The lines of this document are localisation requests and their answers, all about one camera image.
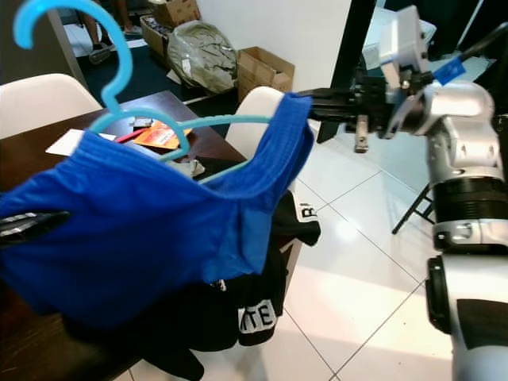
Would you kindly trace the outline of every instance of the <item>cardboard box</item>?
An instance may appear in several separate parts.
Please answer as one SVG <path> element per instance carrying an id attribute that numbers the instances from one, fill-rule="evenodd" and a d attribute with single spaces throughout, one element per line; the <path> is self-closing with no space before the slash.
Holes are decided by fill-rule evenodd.
<path id="1" fill-rule="evenodd" d="M 154 29 L 153 17 L 150 15 L 140 18 L 141 34 L 150 47 L 150 52 L 155 56 L 157 61 L 168 66 L 167 62 L 167 35 Z"/>
<path id="2" fill-rule="evenodd" d="M 152 4 L 151 8 L 156 21 L 171 28 L 184 22 L 201 19 L 196 0 L 171 0 L 160 5 Z"/>
<path id="3" fill-rule="evenodd" d="M 270 86 L 280 91 L 293 87 L 294 65 L 262 48 L 253 47 L 238 52 L 238 98 L 258 86 Z"/>

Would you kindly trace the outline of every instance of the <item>dark wooden table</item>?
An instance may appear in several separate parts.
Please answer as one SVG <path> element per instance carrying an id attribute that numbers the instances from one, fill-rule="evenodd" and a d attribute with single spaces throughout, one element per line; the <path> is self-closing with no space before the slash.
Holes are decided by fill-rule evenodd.
<path id="1" fill-rule="evenodd" d="M 148 107 L 170 114 L 177 121 L 196 115 L 169 91 L 122 105 Z M 69 129 L 85 129 L 100 110 L 46 125 L 0 140 L 0 189 L 8 191 L 30 176 L 64 160 L 45 150 Z M 129 120 L 111 125 L 105 133 L 122 136 L 132 132 Z M 242 161 L 244 157 L 210 127 L 189 135 L 188 156 Z M 147 155 L 158 154 L 134 143 L 127 145 Z M 72 339 L 58 314 L 38 316 L 4 283 L 0 283 L 0 379 L 2 381 L 100 381 L 112 379 L 139 359 Z"/>

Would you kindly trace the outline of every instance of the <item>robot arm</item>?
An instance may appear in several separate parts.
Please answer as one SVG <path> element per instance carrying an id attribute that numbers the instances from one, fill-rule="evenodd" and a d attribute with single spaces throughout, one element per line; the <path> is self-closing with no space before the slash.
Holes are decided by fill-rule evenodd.
<path id="1" fill-rule="evenodd" d="M 501 25 L 473 48 L 507 29 Z M 356 152 L 368 150 L 374 132 L 427 139 L 434 247 L 441 252 L 428 262 L 429 320 L 452 337 L 454 380 L 508 379 L 508 194 L 491 125 L 494 101 L 475 83 L 433 82 L 464 72 L 460 61 L 471 51 L 427 71 L 414 6 L 398 12 L 379 52 L 385 79 L 360 75 L 351 89 L 305 92 L 314 96 L 311 117 L 346 123 Z"/>

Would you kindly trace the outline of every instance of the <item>white wall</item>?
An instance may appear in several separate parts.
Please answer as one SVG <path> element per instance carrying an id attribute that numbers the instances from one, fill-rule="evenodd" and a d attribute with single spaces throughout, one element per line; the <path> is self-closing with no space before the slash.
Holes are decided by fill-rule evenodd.
<path id="1" fill-rule="evenodd" d="M 235 49 L 260 46 L 296 66 L 293 90 L 328 87 L 351 0 L 198 0 Z"/>

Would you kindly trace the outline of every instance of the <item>paper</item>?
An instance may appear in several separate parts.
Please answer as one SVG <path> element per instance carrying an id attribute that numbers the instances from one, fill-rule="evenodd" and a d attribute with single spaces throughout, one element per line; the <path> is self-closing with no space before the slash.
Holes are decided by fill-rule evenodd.
<path id="1" fill-rule="evenodd" d="M 70 156 L 78 146 L 84 131 L 82 129 L 69 129 L 63 136 L 53 143 L 47 150 L 47 153 L 55 155 Z M 99 133 L 99 135 L 107 140 L 113 140 L 116 136 L 108 133 Z"/>

